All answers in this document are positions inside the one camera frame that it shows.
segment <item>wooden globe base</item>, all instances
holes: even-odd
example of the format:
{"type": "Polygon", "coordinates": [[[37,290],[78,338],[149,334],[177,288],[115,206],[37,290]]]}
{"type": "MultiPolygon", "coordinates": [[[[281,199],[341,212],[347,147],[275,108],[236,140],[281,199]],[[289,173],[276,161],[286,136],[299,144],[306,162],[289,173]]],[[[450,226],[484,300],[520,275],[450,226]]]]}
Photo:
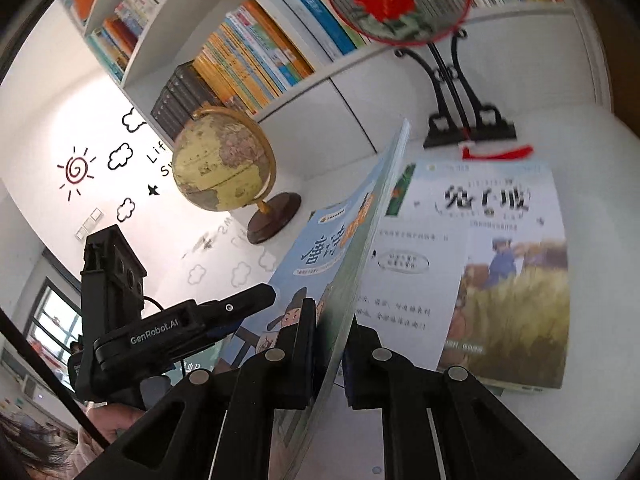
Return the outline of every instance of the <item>wooden globe base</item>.
{"type": "Polygon", "coordinates": [[[260,210],[249,220],[246,236],[250,243],[261,244],[273,238],[296,215],[302,198],[298,193],[284,192],[266,202],[270,213],[260,210]]]}

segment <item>cabinet door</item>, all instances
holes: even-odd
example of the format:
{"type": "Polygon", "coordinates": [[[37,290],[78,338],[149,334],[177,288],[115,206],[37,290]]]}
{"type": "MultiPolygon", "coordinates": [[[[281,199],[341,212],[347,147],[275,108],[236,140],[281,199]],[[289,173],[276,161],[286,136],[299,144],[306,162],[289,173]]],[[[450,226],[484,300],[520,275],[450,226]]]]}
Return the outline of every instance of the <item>cabinet door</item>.
{"type": "Polygon", "coordinates": [[[375,153],[330,81],[293,99],[260,126],[278,166],[304,179],[375,153]]]}
{"type": "MultiPolygon", "coordinates": [[[[466,40],[458,43],[460,65],[478,98],[495,104],[509,117],[537,108],[595,102],[591,67],[580,29],[571,10],[558,13],[471,18],[466,40]]],[[[450,63],[450,37],[437,43],[450,63]]],[[[433,67],[427,47],[415,49],[433,67]]],[[[429,115],[436,112],[435,93],[427,73],[393,50],[335,75],[333,81],[377,149],[397,129],[399,118],[412,124],[412,137],[423,138],[429,115]]],[[[456,85],[472,120],[462,87],[456,85]]],[[[458,115],[443,86],[449,109],[458,115]]]]}

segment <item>blue clothing illustration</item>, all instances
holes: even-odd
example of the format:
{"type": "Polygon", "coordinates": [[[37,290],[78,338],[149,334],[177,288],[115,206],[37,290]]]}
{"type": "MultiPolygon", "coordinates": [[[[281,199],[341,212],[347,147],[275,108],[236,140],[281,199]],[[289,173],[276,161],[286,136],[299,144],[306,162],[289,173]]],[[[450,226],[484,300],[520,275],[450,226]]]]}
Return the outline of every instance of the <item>blue clothing illustration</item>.
{"type": "Polygon", "coordinates": [[[513,250],[507,249],[496,253],[494,259],[491,260],[491,265],[489,265],[489,277],[484,283],[484,288],[497,285],[512,274],[516,274],[516,256],[513,254],[513,250]]]}

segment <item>round metal joint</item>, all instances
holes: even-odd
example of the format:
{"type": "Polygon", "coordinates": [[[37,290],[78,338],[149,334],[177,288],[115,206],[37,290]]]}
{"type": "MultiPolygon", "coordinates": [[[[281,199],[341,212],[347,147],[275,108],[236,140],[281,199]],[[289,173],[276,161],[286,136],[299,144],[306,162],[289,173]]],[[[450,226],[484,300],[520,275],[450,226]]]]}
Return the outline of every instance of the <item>round metal joint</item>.
{"type": "Polygon", "coordinates": [[[266,351],[264,357],[265,359],[267,359],[267,361],[271,361],[272,363],[274,363],[277,361],[282,361],[284,359],[284,355],[284,350],[282,350],[281,348],[271,348],[266,351]]]}
{"type": "Polygon", "coordinates": [[[191,384],[204,384],[209,380],[209,372],[206,370],[195,370],[189,374],[191,384]]]}
{"type": "Polygon", "coordinates": [[[454,381],[465,381],[466,378],[469,377],[469,372],[467,372],[462,366],[452,366],[449,368],[449,377],[454,381]]]}
{"type": "Polygon", "coordinates": [[[393,354],[391,353],[391,350],[388,350],[387,348],[376,348],[373,352],[371,352],[371,356],[376,361],[389,361],[392,355],[393,354]]]}

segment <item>sun drawing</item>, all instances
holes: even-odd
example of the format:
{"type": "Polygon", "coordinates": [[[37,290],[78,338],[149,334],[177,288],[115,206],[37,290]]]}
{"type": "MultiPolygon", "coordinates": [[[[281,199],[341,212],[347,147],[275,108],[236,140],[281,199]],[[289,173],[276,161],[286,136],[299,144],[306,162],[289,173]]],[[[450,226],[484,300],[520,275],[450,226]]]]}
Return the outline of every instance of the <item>sun drawing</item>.
{"type": "MultiPolygon", "coordinates": [[[[96,157],[92,158],[89,162],[86,160],[86,154],[89,151],[89,148],[84,149],[84,153],[82,156],[76,156],[76,147],[74,146],[73,155],[69,157],[69,160],[66,162],[64,166],[61,164],[57,164],[57,167],[61,170],[65,170],[65,179],[66,182],[63,182],[62,186],[58,189],[63,189],[66,184],[70,184],[71,186],[76,188],[76,193],[81,195],[80,190],[78,189],[78,184],[80,184],[86,178],[94,178],[93,175],[89,174],[89,164],[91,164],[96,157]]],[[[68,190],[68,194],[66,196],[66,201],[69,202],[71,200],[71,192],[72,190],[68,190]]]]}

